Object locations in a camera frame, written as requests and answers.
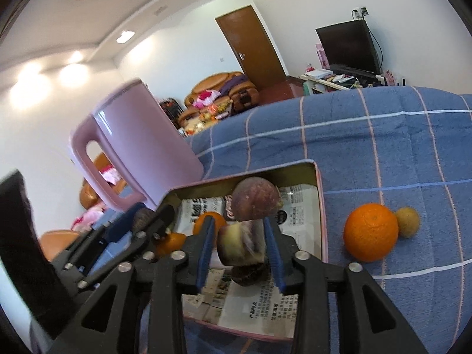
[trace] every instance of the television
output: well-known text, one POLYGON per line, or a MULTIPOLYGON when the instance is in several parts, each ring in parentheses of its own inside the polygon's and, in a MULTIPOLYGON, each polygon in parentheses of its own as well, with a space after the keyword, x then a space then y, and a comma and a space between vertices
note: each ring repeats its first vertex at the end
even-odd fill
POLYGON ((381 74, 377 52, 365 20, 343 22, 316 30, 335 73, 381 74))

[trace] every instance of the plaid tablecloth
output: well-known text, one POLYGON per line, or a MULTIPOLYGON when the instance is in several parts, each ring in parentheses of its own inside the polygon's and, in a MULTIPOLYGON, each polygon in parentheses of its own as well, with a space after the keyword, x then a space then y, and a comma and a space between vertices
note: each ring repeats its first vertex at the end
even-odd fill
MULTIPOLYGON (((353 260, 344 222, 356 207, 412 206, 422 226, 365 268, 431 354, 444 354, 472 315, 472 95, 398 87, 291 99, 228 118, 188 139, 205 178, 304 158, 322 173, 329 260, 353 260)), ((331 302, 332 352, 337 323, 331 302)), ((288 353, 186 325, 189 353, 288 353)))

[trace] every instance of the wooden floor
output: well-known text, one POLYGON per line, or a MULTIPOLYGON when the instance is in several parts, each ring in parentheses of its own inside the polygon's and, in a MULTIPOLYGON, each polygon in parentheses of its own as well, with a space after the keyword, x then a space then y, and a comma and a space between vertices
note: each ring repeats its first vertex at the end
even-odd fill
POLYGON ((303 84, 296 79, 289 78, 284 82, 260 91, 259 105, 271 104, 303 95, 303 84))

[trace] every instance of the wooden door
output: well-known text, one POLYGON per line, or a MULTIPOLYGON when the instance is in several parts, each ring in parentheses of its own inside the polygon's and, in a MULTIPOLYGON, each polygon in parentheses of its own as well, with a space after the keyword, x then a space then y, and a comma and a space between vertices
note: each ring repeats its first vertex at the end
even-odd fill
POLYGON ((285 81, 286 75, 251 5, 216 19, 242 70, 258 88, 285 81))

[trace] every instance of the orange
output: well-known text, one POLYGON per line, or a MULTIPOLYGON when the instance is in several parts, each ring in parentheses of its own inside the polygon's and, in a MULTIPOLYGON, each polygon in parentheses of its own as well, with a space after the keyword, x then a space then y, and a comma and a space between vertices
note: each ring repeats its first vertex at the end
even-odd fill
POLYGON ((344 226, 344 245, 355 259, 381 260, 395 246, 398 222, 386 206, 367 203, 354 210, 344 226))
POLYGON ((216 243, 216 236, 218 235, 219 228, 226 226, 225 217, 215 211, 206 211, 202 214, 194 224, 194 234, 200 233, 201 227, 204 224, 204 220, 206 216, 212 216, 215 220, 215 243, 216 243))
POLYGON ((157 242, 156 252, 159 258, 171 254, 175 250, 180 250, 187 236, 182 233, 169 233, 164 239, 157 242))

